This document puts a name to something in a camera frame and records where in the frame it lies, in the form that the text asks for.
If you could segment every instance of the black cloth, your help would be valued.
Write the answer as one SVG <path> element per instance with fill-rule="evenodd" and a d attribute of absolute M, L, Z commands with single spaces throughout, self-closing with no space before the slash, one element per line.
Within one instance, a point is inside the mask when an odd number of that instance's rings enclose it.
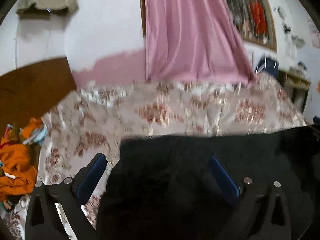
<path fill-rule="evenodd" d="M 309 127 L 273 134 L 127 140 L 97 216 L 100 239 L 213 239 L 231 216 L 212 177 L 215 154 L 233 179 L 266 186 L 279 181 L 287 197 L 292 238 L 318 209 L 318 144 Z"/>

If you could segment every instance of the curtain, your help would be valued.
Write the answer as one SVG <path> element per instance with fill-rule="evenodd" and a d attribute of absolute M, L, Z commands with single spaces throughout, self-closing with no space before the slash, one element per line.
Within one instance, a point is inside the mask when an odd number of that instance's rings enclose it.
<path fill-rule="evenodd" d="M 146 0 L 149 80 L 255 81 L 226 0 Z"/>

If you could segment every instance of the floral bedsheet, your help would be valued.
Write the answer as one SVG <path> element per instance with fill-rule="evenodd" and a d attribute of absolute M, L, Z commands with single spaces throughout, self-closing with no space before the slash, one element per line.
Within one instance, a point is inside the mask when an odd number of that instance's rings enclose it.
<path fill-rule="evenodd" d="M 68 94 L 42 120 L 48 136 L 40 152 L 38 180 L 46 185 L 73 177 L 97 152 L 107 157 L 107 170 L 82 207 L 93 226 L 124 137 L 272 133 L 306 125 L 267 73 L 260 73 L 257 84 L 249 89 L 205 82 L 92 86 Z M 17 239 L 24 239 L 28 201 L 29 196 L 22 198 L 15 210 L 4 216 Z M 62 207 L 57 204 L 57 208 L 70 239 L 76 239 Z"/>

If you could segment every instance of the orange fabric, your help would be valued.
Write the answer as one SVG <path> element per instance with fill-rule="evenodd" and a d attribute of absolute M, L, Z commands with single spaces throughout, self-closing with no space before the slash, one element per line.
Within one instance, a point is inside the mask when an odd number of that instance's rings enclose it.
<path fill-rule="evenodd" d="M 32 118 L 29 125 L 23 129 L 22 135 L 30 137 L 32 131 L 41 126 L 41 120 Z M 9 138 L 2 138 L 1 144 L 9 141 Z M 6 176 L 0 177 L 0 201 L 6 200 L 6 195 L 24 195 L 31 193 L 37 177 L 37 170 L 30 165 L 28 149 L 23 144 L 4 146 L 0 150 L 0 160 L 4 164 L 3 172 L 14 175 L 11 179 Z"/>

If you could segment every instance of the bed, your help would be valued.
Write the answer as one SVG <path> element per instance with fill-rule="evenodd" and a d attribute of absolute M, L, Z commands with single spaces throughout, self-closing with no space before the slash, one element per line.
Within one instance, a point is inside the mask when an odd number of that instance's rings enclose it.
<path fill-rule="evenodd" d="M 272 133 L 306 125 L 272 76 L 260 73 L 257 79 L 249 89 L 207 82 L 152 82 L 73 91 L 42 117 L 48 135 L 40 152 L 37 180 L 46 185 L 60 183 L 97 152 L 103 153 L 108 167 L 82 207 L 95 226 L 100 197 L 119 160 L 123 138 Z M 28 201 L 27 195 L 4 216 L 16 239 L 24 239 Z M 57 209 L 70 239 L 76 239 L 62 207 L 57 204 Z"/>

